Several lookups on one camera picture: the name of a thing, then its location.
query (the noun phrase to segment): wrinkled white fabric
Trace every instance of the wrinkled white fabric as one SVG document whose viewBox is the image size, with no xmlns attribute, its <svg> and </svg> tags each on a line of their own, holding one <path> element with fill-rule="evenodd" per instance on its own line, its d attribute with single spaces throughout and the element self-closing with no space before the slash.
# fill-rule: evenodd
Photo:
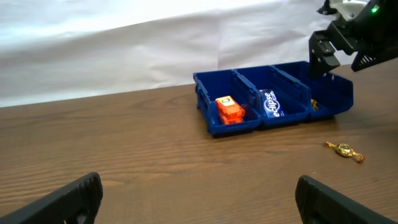
<svg viewBox="0 0 398 224">
<path fill-rule="evenodd" d="M 323 0 L 3 0 L 0 106 L 193 83 L 308 60 Z M 349 57 L 337 54 L 341 63 Z"/>
</svg>

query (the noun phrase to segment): wooden table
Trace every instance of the wooden table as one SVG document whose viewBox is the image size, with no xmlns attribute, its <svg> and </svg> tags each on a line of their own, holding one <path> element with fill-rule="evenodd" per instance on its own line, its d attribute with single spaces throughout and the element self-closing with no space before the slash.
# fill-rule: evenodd
<svg viewBox="0 0 398 224">
<path fill-rule="evenodd" d="M 219 139 L 193 85 L 1 108 L 0 216 L 96 171 L 96 223 L 301 223 L 303 174 L 398 221 L 397 62 L 338 68 L 355 99 L 333 120 Z"/>
</svg>

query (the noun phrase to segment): blue tray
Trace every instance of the blue tray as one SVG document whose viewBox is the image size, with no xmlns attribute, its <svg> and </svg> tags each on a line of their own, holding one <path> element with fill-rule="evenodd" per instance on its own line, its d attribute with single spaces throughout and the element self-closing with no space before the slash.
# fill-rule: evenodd
<svg viewBox="0 0 398 224">
<path fill-rule="evenodd" d="M 308 62 L 294 62 L 251 68 L 194 73 L 198 109 L 207 123 L 207 131 L 219 134 L 274 128 L 302 121 L 313 121 L 349 110 L 353 105 L 353 83 L 334 73 L 318 80 L 307 77 Z M 268 118 L 259 90 L 271 89 L 285 116 Z M 215 100 L 232 96 L 246 111 L 242 123 L 223 125 Z M 311 99 L 318 101 L 318 111 Z"/>
</svg>

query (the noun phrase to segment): gold wrapped candy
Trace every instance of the gold wrapped candy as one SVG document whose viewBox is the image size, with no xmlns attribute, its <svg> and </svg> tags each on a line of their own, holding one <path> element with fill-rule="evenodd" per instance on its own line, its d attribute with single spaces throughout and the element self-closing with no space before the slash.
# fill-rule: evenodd
<svg viewBox="0 0 398 224">
<path fill-rule="evenodd" d="M 318 101 L 311 99 L 311 105 L 312 105 L 313 110 L 315 110 L 315 111 L 319 110 Z"/>
<path fill-rule="evenodd" d="M 354 149 L 350 148 L 348 144 L 343 143 L 336 146 L 335 144 L 327 141 L 326 145 L 334 149 L 339 155 L 343 157 L 352 157 L 358 163 L 362 163 L 363 161 L 365 161 L 365 156 L 363 154 L 354 152 Z"/>
</svg>

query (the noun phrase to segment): green led indicator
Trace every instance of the green led indicator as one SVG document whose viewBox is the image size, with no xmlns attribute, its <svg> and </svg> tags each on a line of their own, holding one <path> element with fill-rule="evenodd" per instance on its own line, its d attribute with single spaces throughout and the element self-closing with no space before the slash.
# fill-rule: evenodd
<svg viewBox="0 0 398 224">
<path fill-rule="evenodd" d="M 372 13 L 377 12 L 377 10 L 379 10 L 379 6 L 378 5 L 374 5 L 374 7 L 372 8 Z"/>
</svg>

